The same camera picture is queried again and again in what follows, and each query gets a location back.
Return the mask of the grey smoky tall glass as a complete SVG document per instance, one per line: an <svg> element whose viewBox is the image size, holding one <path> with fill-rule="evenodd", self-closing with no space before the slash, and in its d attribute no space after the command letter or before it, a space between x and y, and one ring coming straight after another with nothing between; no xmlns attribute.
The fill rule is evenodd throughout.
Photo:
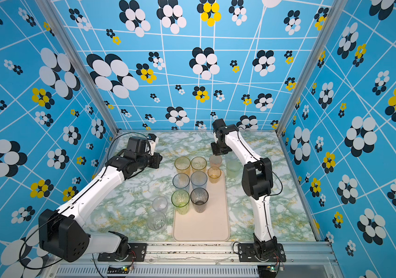
<svg viewBox="0 0 396 278"><path fill-rule="evenodd" d="M204 188L195 188L191 192L191 202L197 213L203 213L206 210L208 198L208 192Z"/></svg>

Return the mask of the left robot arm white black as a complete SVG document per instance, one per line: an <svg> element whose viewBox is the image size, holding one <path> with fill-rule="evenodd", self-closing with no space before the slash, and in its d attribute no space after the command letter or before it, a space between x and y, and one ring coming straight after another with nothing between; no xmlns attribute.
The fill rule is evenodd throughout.
<svg viewBox="0 0 396 278"><path fill-rule="evenodd" d="M130 137L127 147L109 158L97 177L74 198L56 210L47 209L41 213L39 247L67 262L94 253L127 258L130 253L127 236L113 231L88 234L83 226L90 214L118 185L146 168L159 168L162 156L155 151L158 141L155 134Z"/></svg>

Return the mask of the blue clear faceted glass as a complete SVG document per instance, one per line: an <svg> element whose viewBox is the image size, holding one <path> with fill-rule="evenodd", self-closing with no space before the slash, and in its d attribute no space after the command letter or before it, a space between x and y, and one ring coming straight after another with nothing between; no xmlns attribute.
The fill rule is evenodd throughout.
<svg viewBox="0 0 396 278"><path fill-rule="evenodd" d="M184 190L189 192L190 177L185 173L178 173L172 179L175 190Z"/></svg>

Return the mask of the small pink frosted glass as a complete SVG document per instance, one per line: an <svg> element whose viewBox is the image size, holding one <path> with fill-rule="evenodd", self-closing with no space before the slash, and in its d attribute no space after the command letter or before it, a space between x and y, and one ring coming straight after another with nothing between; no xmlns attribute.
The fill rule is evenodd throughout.
<svg viewBox="0 0 396 278"><path fill-rule="evenodd" d="M220 168L222 165L222 156L212 155L210 156L210 166Z"/></svg>

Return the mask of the amber tall glass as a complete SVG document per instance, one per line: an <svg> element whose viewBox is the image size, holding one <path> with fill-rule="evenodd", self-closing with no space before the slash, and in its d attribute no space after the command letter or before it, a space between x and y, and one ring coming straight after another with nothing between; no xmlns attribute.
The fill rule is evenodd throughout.
<svg viewBox="0 0 396 278"><path fill-rule="evenodd" d="M174 162L174 166L177 173L184 173L190 175L191 172L191 160L186 156L177 158Z"/></svg>
<svg viewBox="0 0 396 278"><path fill-rule="evenodd" d="M193 172L202 171L207 169L207 160L204 157L197 156L191 160L191 167Z"/></svg>

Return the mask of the blue frosted tall glass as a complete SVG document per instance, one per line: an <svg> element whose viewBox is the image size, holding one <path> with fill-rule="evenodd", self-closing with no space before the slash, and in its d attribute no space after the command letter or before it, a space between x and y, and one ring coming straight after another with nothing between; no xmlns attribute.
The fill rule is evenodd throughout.
<svg viewBox="0 0 396 278"><path fill-rule="evenodd" d="M206 189L208 177L203 171L195 171L190 177L190 181L193 189L203 188Z"/></svg>

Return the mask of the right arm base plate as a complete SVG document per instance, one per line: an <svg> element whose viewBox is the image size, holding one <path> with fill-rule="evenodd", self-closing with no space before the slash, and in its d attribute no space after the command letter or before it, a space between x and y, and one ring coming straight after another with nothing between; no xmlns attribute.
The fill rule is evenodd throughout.
<svg viewBox="0 0 396 278"><path fill-rule="evenodd" d="M240 262L286 262L286 253L282 244L278 243L278 247L273 251L263 252L257 255L253 243L239 243L236 245L236 252Z"/></svg>

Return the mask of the green clear glass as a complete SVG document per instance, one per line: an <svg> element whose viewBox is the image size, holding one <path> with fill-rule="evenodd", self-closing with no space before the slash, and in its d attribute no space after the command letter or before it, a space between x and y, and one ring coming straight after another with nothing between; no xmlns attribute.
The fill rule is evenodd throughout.
<svg viewBox="0 0 396 278"><path fill-rule="evenodd" d="M186 190L176 190L171 196L171 202L180 215L185 215L189 211L189 192Z"/></svg>

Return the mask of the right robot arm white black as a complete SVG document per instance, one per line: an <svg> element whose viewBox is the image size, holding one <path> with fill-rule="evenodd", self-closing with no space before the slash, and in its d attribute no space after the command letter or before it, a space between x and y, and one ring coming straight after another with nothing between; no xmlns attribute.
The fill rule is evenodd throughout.
<svg viewBox="0 0 396 278"><path fill-rule="evenodd" d="M272 162L258 155L245 141L236 125L227 125L223 119L212 123L214 155L234 153L243 166L242 187L250 198L254 213L254 243L256 257L266 261L273 256L283 261L283 246L278 243L272 228L270 198L274 195Z"/></svg>

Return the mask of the small yellow glass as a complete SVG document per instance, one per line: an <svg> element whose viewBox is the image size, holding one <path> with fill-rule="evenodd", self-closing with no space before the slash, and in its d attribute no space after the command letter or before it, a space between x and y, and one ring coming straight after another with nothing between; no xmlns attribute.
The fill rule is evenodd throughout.
<svg viewBox="0 0 396 278"><path fill-rule="evenodd" d="M211 168L208 169L208 179L210 183L217 183L219 182L221 176L222 176L222 171L220 168L216 166L212 166Z"/></svg>

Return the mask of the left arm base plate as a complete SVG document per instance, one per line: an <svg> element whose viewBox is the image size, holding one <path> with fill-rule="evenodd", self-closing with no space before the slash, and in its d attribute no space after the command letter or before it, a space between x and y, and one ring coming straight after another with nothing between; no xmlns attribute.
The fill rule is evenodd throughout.
<svg viewBox="0 0 396 278"><path fill-rule="evenodd" d="M100 253L99 262L144 262L147 254L147 243L129 243L128 253L121 257L116 253Z"/></svg>

